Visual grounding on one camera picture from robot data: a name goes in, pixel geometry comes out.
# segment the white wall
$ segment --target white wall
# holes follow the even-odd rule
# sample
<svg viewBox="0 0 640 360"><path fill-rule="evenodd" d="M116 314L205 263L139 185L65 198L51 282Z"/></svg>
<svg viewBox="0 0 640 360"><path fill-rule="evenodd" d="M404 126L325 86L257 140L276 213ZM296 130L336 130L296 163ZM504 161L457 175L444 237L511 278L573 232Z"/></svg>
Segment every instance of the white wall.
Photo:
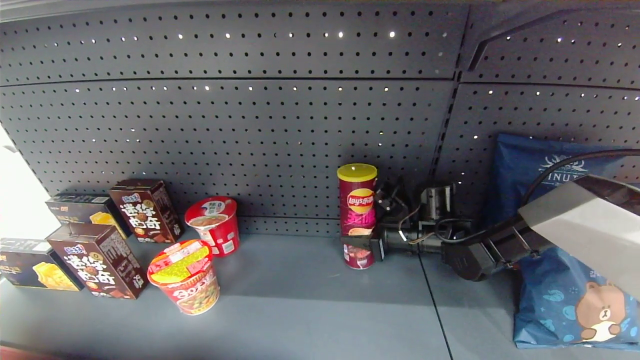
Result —
<svg viewBox="0 0 640 360"><path fill-rule="evenodd" d="M60 226L44 188L0 127L0 238L44 238Z"/></svg>

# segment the lay's chips can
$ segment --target lay's chips can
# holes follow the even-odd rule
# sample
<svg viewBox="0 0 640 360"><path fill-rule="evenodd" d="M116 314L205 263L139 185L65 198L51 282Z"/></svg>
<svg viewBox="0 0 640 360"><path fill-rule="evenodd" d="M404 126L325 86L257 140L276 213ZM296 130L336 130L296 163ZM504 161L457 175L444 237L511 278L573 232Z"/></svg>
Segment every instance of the lay's chips can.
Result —
<svg viewBox="0 0 640 360"><path fill-rule="evenodd" d="M371 234L376 226L373 206L378 170L368 164L347 164L338 169L340 180L340 232L343 236ZM374 263L370 251L344 245L344 260L354 269L366 269Z"/></svg>

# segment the blue snack bag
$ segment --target blue snack bag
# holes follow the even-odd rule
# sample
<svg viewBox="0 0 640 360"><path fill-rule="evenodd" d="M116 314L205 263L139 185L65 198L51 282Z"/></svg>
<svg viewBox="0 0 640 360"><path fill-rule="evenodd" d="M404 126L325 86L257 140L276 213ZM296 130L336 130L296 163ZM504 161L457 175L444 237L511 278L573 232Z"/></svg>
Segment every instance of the blue snack bag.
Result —
<svg viewBox="0 0 640 360"><path fill-rule="evenodd" d="M500 134L484 224L516 214L531 182L554 163L585 152L615 149ZM550 174L531 200L586 174L612 177L619 158L577 161ZM640 350L637 302L559 248L519 262L523 285L513 341L518 348L592 346Z"/></svg>
<svg viewBox="0 0 640 360"><path fill-rule="evenodd" d="M495 225L515 215L522 195L529 185L551 165L574 155L623 147L604 147L538 140L522 136L498 134L493 155L492 176L485 204L483 223ZM581 160L551 173L531 195L529 201L555 187L586 174L613 177L620 165L619 158Z"/></svg>
<svg viewBox="0 0 640 360"><path fill-rule="evenodd" d="M519 264L524 283L513 333L518 348L640 350L631 295L558 247Z"/></svg>

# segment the shelf surface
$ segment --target shelf surface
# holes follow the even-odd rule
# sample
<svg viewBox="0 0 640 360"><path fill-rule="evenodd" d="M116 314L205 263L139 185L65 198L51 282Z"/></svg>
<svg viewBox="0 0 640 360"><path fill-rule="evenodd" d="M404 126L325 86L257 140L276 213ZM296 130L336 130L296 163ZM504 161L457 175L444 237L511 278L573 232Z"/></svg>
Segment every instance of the shelf surface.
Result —
<svg viewBox="0 0 640 360"><path fill-rule="evenodd" d="M482 282L460 279L438 257L422 262L455 360L640 359L640 352L573 347L519 350L513 343L517 288L508 272Z"/></svg>
<svg viewBox="0 0 640 360"><path fill-rule="evenodd" d="M129 243L143 264L166 247ZM449 359L417 258L358 271L337 239L244 235L215 265L221 297L199 316L180 314L154 286L117 300L5 281L2 341L64 358Z"/></svg>

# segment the red noodle cup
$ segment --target red noodle cup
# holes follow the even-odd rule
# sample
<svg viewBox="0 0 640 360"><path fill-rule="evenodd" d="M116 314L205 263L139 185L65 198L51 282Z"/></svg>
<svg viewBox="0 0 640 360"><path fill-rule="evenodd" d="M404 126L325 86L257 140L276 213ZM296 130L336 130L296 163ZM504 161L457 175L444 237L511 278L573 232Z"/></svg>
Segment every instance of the red noodle cup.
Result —
<svg viewBox="0 0 640 360"><path fill-rule="evenodd" d="M214 256L223 258L240 245L236 210L236 201L230 197L208 197L193 204L184 221L211 246Z"/></svg>
<svg viewBox="0 0 640 360"><path fill-rule="evenodd" d="M212 249L202 240L164 249L151 261L147 277L187 315L206 312L220 297Z"/></svg>

